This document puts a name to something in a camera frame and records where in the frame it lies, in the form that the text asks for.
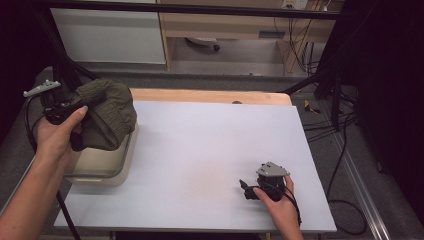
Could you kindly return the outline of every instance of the plastic container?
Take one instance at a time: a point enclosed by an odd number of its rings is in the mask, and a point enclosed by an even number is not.
[[[74,152],[65,178],[73,184],[118,186],[125,182],[138,135],[138,124],[115,151],[86,148]]]

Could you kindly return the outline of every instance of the white cabinet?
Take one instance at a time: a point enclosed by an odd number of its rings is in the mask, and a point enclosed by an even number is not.
[[[52,13],[75,61],[165,64],[157,13],[71,9],[52,9]]]

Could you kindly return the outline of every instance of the floor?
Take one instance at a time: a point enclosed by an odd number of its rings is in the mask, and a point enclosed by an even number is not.
[[[221,40],[218,39],[221,50],[215,52],[211,47],[199,46],[185,39],[178,39],[174,52],[172,69],[167,71],[164,66],[146,65],[111,65],[111,64],[86,64],[90,69],[98,71],[101,76],[123,82],[130,87],[147,88],[180,88],[180,89],[208,89],[208,90],[240,90],[240,91],[266,91],[276,92],[284,90],[294,83],[304,79],[307,74],[302,71],[288,73],[284,70],[277,45],[272,40]],[[314,58],[319,56],[319,50],[314,52]],[[49,71],[41,73],[39,81],[51,76]],[[305,87],[300,92],[291,96],[293,104],[298,107],[301,121],[305,129],[328,126],[324,108],[328,107],[330,100],[316,101],[313,97],[314,85]],[[345,87],[344,91],[355,97],[355,89]],[[305,108],[305,100],[310,108]],[[341,105],[344,113],[352,111],[349,103]],[[31,159],[30,150],[24,144],[25,136],[22,134],[20,123],[17,122],[11,130],[10,141],[3,144],[0,149],[1,169],[15,169],[12,175],[0,173],[0,179],[8,180],[8,186],[1,186],[1,206],[6,202],[5,194],[10,195],[11,189],[22,175],[25,166]],[[331,128],[318,131],[306,131],[310,142],[310,149],[324,189],[327,189],[331,174],[340,156],[337,141],[331,133]],[[353,121],[347,128],[347,149],[349,155],[362,175],[366,187],[387,227],[390,239],[424,239],[423,226],[418,222],[413,211],[403,198],[393,178],[380,174],[376,162],[364,138],[360,126]],[[67,193],[70,184],[64,182],[62,192]],[[332,199],[343,199],[360,206],[349,178],[349,174],[342,164],[337,172],[332,190]],[[331,204],[336,223],[351,231],[359,231],[363,222],[361,215],[352,207],[340,204]],[[54,220],[59,208],[55,205],[43,230],[41,239],[72,239],[66,229],[55,229]],[[87,239],[107,239],[106,232],[79,229],[80,234]],[[359,236],[346,234],[343,231],[327,233],[324,236],[307,235],[307,239],[374,239],[375,235],[368,228]]]

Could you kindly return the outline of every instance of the white tabletop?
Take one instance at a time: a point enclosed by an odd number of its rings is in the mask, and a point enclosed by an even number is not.
[[[291,172],[302,232],[336,231],[296,107],[136,101],[139,134],[118,187],[73,185],[76,226],[129,231],[269,232],[239,179],[272,161]],[[66,226],[60,213],[55,226]]]

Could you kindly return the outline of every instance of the gray floor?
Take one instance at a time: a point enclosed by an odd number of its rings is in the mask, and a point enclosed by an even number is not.
[[[100,71],[103,77],[123,82],[130,87],[144,88],[275,92],[283,90],[305,77],[305,74],[301,72],[284,73],[277,46],[273,41],[219,40],[219,44],[221,50],[214,52],[210,47],[198,46],[184,39],[179,39],[174,53],[173,68],[170,71],[166,71],[164,66],[139,64],[88,64],[87,66]],[[46,71],[39,75],[38,80],[43,81],[49,77],[50,73]],[[298,107],[303,124],[326,120],[323,114],[315,114],[304,109],[305,100],[309,100],[313,108],[320,106],[313,98],[313,90],[314,86],[308,86],[301,92],[292,95],[293,104]],[[355,93],[354,89],[351,88],[346,88],[345,91],[351,95]],[[329,104],[329,100],[322,101],[320,104]],[[40,112],[40,107],[37,105],[34,104],[33,111],[31,111],[30,117],[32,119]],[[346,113],[352,111],[348,105],[342,105],[342,110]],[[27,143],[22,119],[21,113],[0,148],[0,206],[5,204],[32,158],[32,151]],[[309,138],[319,133],[320,131],[306,132],[306,136]],[[424,239],[422,225],[402,196],[393,178],[377,171],[376,162],[361,132],[361,127],[354,124],[349,126],[347,139],[349,152],[355,159],[355,164],[367,183],[392,239]],[[326,189],[339,157],[334,139],[332,136],[328,136],[319,141],[311,142],[310,148],[323,188]],[[66,195],[69,187],[70,184],[64,181],[61,186],[64,195]],[[337,174],[330,198],[348,200],[358,204],[343,165]],[[68,230],[53,227],[58,211],[59,208],[55,204],[43,229],[43,239],[70,236]],[[362,220],[350,207],[333,205],[332,213],[339,225],[352,231],[360,229]],[[85,238],[99,236],[106,238],[108,236],[107,232],[86,229],[79,229],[79,232]],[[318,238],[314,235],[307,237],[310,239]],[[338,231],[327,233],[325,237],[329,239],[374,238],[370,230],[367,230],[361,236],[352,236]]]

